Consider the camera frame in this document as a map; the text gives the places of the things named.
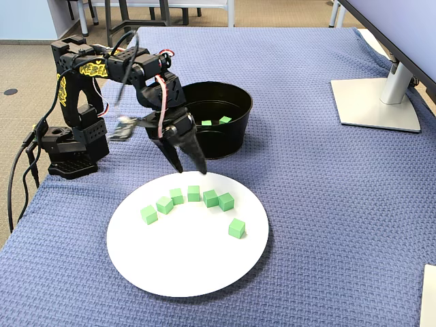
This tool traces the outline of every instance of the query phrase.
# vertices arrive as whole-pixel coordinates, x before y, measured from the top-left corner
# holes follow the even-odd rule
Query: silver monitor stand base
[[[356,125],[398,131],[420,132],[420,123],[414,107],[404,91],[396,95],[397,104],[385,104],[382,99],[391,101],[386,90],[387,78],[367,78],[359,80],[332,80],[334,99],[338,108],[339,118],[343,125]]]

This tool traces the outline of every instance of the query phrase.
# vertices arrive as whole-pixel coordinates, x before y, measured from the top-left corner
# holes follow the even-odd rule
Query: floor
[[[331,1],[325,0],[236,0],[236,27],[327,27],[332,6]],[[182,12],[178,9],[170,10],[173,25],[182,25]],[[105,44],[106,30],[104,10],[97,9],[100,24],[89,22],[89,44]],[[119,21],[117,8],[112,9],[113,23]],[[147,8],[130,8],[131,18],[149,18]],[[196,16],[196,10],[190,10],[190,27],[226,27],[227,13],[224,10],[203,9],[202,17]],[[359,27],[362,25],[347,14],[344,27]],[[80,34],[77,26],[72,33]],[[56,71],[48,45],[0,45],[0,138],[5,140],[3,155],[0,158],[0,247],[8,238],[10,232],[7,223],[6,192],[10,168],[14,156],[23,138],[31,131],[41,116],[51,106],[55,96]],[[6,89],[18,89],[18,93],[5,96]],[[420,85],[418,90],[424,99],[436,112],[434,104],[430,104],[425,88]],[[64,126],[59,105],[48,120],[52,126]],[[38,167],[40,179],[46,175],[48,156],[43,153]],[[13,187],[12,209],[14,218],[19,216],[24,204],[24,190],[21,175],[29,165],[23,155],[18,162]],[[33,197],[35,186],[31,176],[28,177],[29,194]]]

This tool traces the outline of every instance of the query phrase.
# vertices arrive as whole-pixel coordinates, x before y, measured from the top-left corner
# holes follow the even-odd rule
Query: computer monitor
[[[436,93],[436,0],[340,0],[400,62],[388,78],[333,80],[342,124],[420,131],[412,76]]]

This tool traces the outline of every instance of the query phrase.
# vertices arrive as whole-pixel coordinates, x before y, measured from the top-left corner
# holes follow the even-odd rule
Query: white plate
[[[207,208],[188,202],[187,187],[199,185],[200,194],[214,189],[229,192],[232,210]],[[156,208],[170,189],[182,189],[184,204],[147,225],[140,210]],[[228,234],[233,218],[245,222],[241,239]],[[211,293],[244,276],[262,255],[268,240],[268,218],[262,203],[244,185],[208,173],[184,172],[160,177],[139,187],[115,210],[108,226],[108,253],[115,268],[135,286],[150,293],[186,297]]]

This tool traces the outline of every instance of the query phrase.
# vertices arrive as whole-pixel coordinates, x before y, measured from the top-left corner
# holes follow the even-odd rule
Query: blue textured fabric
[[[267,248],[205,296],[164,298],[124,280],[106,251],[112,213],[173,173],[137,129],[110,143],[98,173],[42,183],[0,253],[0,325],[418,326],[424,264],[436,264],[435,117],[410,90],[421,134],[342,126],[330,85],[386,77],[388,60],[355,29],[153,27],[140,44],[173,49],[182,84],[229,82],[252,95],[242,149],[208,169],[260,199]],[[111,104],[118,89],[104,87]],[[149,112],[131,87],[121,111]],[[113,131],[113,111],[106,122]]]

